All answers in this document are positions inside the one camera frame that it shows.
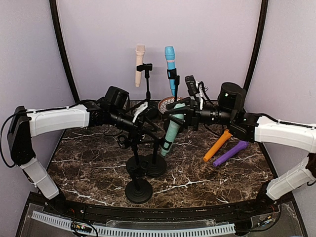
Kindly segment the blue microphone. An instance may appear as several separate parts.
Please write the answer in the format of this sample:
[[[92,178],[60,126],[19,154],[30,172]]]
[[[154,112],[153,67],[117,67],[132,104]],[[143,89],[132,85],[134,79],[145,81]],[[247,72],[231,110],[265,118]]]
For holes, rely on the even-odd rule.
[[[175,95],[175,76],[172,74],[175,69],[175,51],[173,46],[167,46],[164,50],[167,62],[167,76],[172,96]]]

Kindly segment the orange microphone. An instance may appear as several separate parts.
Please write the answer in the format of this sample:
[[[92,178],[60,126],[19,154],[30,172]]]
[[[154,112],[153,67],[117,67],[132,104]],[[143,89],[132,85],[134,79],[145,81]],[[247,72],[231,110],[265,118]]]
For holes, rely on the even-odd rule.
[[[217,151],[232,137],[232,134],[228,129],[224,131],[221,137],[215,142],[215,144],[209,149],[209,151],[204,155],[204,162],[208,162]]]

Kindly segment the black stand of purple microphone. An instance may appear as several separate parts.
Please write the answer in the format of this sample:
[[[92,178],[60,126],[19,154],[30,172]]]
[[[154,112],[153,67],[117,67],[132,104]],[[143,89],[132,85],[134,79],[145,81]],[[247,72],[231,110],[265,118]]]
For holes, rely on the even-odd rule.
[[[125,196],[134,204],[146,203],[152,197],[152,185],[147,180],[138,179],[134,171],[128,173],[131,181],[125,187]]]

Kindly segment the black stand of mint microphone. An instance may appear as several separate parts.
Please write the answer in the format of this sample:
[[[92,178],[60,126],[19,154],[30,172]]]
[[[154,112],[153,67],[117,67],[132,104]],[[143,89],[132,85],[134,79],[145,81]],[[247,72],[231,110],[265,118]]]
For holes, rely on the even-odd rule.
[[[155,140],[153,153],[145,156],[149,163],[147,175],[150,177],[159,177],[166,171],[166,161],[158,154],[159,144],[159,139]]]

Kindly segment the black stand of blue microphone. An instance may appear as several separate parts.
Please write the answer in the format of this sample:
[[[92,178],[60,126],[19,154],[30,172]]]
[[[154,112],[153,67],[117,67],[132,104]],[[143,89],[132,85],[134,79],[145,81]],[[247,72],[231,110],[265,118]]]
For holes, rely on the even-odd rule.
[[[177,75],[177,69],[167,69],[167,76],[170,82],[170,89],[172,95],[174,96],[174,101],[177,100],[178,97],[178,86],[180,84],[180,76]]]

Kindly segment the black stand of orange microphone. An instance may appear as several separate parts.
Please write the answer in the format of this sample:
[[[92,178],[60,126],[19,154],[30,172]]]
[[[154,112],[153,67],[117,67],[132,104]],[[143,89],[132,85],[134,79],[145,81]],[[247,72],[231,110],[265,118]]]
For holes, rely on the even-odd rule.
[[[133,152],[133,156],[126,162],[126,170],[129,174],[133,174],[137,178],[144,177],[150,166],[145,156],[138,153],[138,145],[140,142],[138,138],[128,138],[124,134],[118,136],[119,146],[122,149],[131,148]]]

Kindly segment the purple microphone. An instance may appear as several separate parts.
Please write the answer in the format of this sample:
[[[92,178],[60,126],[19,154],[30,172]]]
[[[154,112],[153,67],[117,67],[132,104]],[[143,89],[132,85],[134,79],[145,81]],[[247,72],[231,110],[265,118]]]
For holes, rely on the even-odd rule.
[[[225,163],[227,160],[232,158],[234,155],[236,155],[238,152],[245,150],[248,147],[249,142],[246,141],[239,141],[234,147],[232,147],[229,151],[224,153],[222,156],[217,158],[213,162],[214,167],[218,167],[221,164]]]

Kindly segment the mint green microphone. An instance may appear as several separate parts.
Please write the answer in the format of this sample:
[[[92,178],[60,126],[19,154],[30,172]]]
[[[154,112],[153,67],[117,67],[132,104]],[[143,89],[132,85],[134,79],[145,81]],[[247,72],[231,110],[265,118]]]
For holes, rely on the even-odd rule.
[[[180,116],[176,115],[176,117],[180,119],[181,121],[183,121],[183,119]],[[178,134],[179,129],[180,129],[180,125],[170,120],[168,129],[164,138],[164,144],[161,148],[161,155],[163,157],[169,153],[171,146]]]

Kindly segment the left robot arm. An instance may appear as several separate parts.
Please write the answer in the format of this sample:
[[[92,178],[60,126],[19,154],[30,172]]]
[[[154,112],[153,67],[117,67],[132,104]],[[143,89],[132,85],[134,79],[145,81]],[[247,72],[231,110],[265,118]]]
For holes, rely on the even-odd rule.
[[[105,96],[98,100],[81,100],[74,105],[41,110],[17,107],[14,114],[5,120],[10,123],[7,141],[13,162],[5,165],[8,168],[21,168],[43,196],[51,201],[50,207],[57,214],[66,215],[70,211],[70,205],[65,201],[61,189],[37,159],[32,138],[70,128],[112,125],[141,141],[145,134],[151,133],[144,127],[145,120],[140,117],[148,103],[144,101],[140,104],[136,113],[131,116],[128,114],[129,109],[124,108],[128,97],[127,91],[110,86]]]

